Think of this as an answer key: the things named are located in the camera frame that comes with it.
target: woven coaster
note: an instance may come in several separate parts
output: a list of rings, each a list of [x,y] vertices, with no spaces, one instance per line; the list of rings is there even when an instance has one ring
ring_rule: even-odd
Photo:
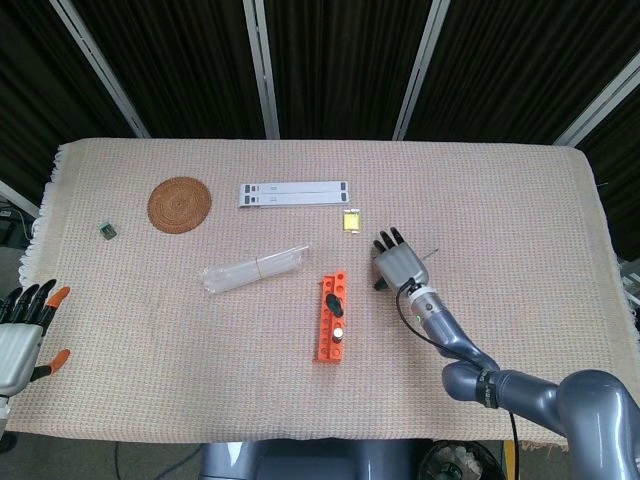
[[[174,177],[151,192],[149,220],[161,232],[184,233],[200,225],[211,209],[211,194],[200,181]]]

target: clear plastic bag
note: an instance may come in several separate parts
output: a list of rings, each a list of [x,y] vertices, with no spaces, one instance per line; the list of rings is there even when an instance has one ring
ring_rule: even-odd
[[[293,270],[302,263],[302,253],[309,245],[299,245],[283,252],[244,262],[208,267],[202,272],[204,288],[211,293],[222,293],[261,278]]]

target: fringe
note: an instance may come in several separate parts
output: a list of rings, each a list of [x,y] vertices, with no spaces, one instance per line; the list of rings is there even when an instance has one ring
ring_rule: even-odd
[[[53,205],[55,204],[56,189],[54,184],[59,180],[64,160],[67,156],[68,144],[60,145],[58,152],[53,160],[53,171],[51,172],[51,181],[44,187],[44,195],[42,197],[42,204],[40,205],[40,216],[33,222],[32,232],[33,238],[25,254],[20,258],[22,264],[18,268],[20,274],[20,284],[23,287],[27,287],[35,283],[35,273],[33,271],[34,265],[39,265],[40,257],[44,249],[45,239],[43,238],[43,232],[47,230],[47,225],[52,216]]]

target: small yellow object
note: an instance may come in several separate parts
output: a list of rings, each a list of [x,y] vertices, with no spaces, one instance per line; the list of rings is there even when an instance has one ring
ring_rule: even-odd
[[[342,225],[345,232],[360,233],[360,210],[357,208],[345,210]]]

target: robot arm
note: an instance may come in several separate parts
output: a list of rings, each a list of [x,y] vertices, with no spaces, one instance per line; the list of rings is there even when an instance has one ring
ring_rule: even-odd
[[[500,370],[429,285],[420,258],[396,229],[391,233],[395,242],[385,232],[384,245],[374,242],[380,252],[374,264],[398,296],[408,297],[411,311],[439,352],[459,359],[442,371],[452,398],[504,408],[566,437],[576,479],[640,480],[640,409],[622,382],[606,372],[585,370],[556,385]]]

